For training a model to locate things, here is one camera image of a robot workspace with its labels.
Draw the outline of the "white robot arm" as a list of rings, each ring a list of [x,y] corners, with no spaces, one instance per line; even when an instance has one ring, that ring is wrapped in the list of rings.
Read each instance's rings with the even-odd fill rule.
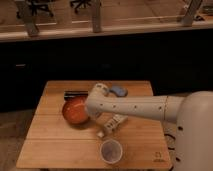
[[[91,118],[116,113],[175,123],[173,171],[213,171],[213,91],[185,97],[109,97],[108,87],[98,83],[85,101],[85,110]]]

